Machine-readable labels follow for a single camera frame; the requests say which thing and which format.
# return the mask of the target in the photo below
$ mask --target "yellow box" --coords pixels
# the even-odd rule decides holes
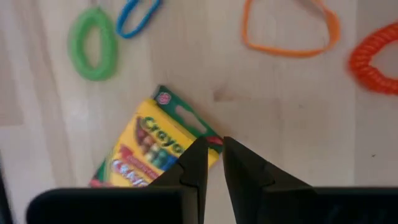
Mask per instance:
[[[195,139],[154,100],[146,100],[90,184],[145,187],[167,171]],[[209,167],[218,158],[218,153],[209,149]]]

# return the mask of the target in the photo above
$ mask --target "green coil bracelet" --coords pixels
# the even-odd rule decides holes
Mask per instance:
[[[94,26],[99,27],[101,37],[101,59],[96,67],[90,65],[84,51],[85,38]],[[118,43],[113,33],[112,21],[100,7],[87,9],[79,15],[70,29],[68,50],[72,64],[83,78],[100,81],[113,75]]]

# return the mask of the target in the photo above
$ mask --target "orange spiral keychain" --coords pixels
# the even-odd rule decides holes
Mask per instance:
[[[398,95],[398,80],[384,76],[370,62],[379,51],[398,40],[398,22],[371,34],[355,48],[349,60],[349,68],[366,88],[378,93]]]
[[[325,20],[328,25],[329,30],[329,44],[325,47],[313,50],[287,50],[280,49],[277,47],[268,47],[259,44],[254,44],[249,40],[248,37],[248,24],[249,24],[249,15],[250,8],[253,0],[246,0],[244,3],[244,11],[243,11],[243,24],[242,24],[242,38],[243,42],[250,48],[255,50],[260,50],[273,55],[280,55],[285,57],[312,57],[316,56],[322,52],[330,50],[340,39],[340,23],[337,15],[328,9],[322,0],[312,0],[314,4],[316,4],[324,13]]]

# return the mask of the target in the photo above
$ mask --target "crayola crayon box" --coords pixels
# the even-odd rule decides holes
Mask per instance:
[[[148,99],[139,105],[90,185],[145,187],[167,171],[195,139],[155,100]],[[209,150],[209,166],[218,155]]]
[[[192,134],[195,139],[204,136],[209,144],[209,166],[212,166],[223,150],[222,138],[177,94],[164,85],[159,85],[152,95],[157,106]]]

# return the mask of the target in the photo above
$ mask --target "wood grain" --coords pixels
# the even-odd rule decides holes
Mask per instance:
[[[346,70],[351,49],[396,19],[394,0],[326,0],[341,40],[314,58],[273,57],[241,42],[243,1],[164,1],[143,32],[118,38],[118,70],[105,82],[76,73],[71,24],[100,6],[115,21],[125,1],[0,1],[0,153],[13,215],[54,187],[87,186],[136,106],[166,84],[221,135],[232,136],[313,185],[396,185],[397,98],[370,93]],[[126,30],[144,16],[142,1]],[[304,0],[255,1],[253,41],[288,49],[327,42]],[[90,34],[87,54],[98,58]],[[396,49],[374,63],[397,72]],[[222,163],[209,173],[205,223],[233,223]]]
[[[24,122],[16,93],[8,49],[0,29],[0,126],[20,125]]]

